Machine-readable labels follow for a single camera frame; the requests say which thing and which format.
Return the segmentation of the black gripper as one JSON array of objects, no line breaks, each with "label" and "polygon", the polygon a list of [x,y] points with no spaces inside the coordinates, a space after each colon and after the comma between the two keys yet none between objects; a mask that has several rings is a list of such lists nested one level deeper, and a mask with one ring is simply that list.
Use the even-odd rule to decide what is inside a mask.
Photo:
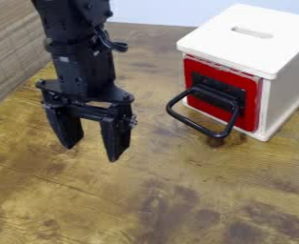
[{"label": "black gripper", "polygon": [[101,136],[111,162],[131,144],[135,96],[116,85],[112,50],[104,45],[48,45],[56,79],[40,80],[47,119],[67,149],[84,137],[81,119],[100,121]]}]

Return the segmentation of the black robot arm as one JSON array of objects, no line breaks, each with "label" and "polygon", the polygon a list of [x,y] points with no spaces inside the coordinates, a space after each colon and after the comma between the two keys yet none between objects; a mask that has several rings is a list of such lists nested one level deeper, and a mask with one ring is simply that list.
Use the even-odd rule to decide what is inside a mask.
[{"label": "black robot arm", "polygon": [[84,137],[81,121],[100,124],[108,158],[120,159],[136,124],[135,96],[116,85],[113,53],[128,51],[104,28],[112,17],[109,0],[32,0],[45,33],[44,46],[57,73],[40,80],[48,122],[71,149]]}]

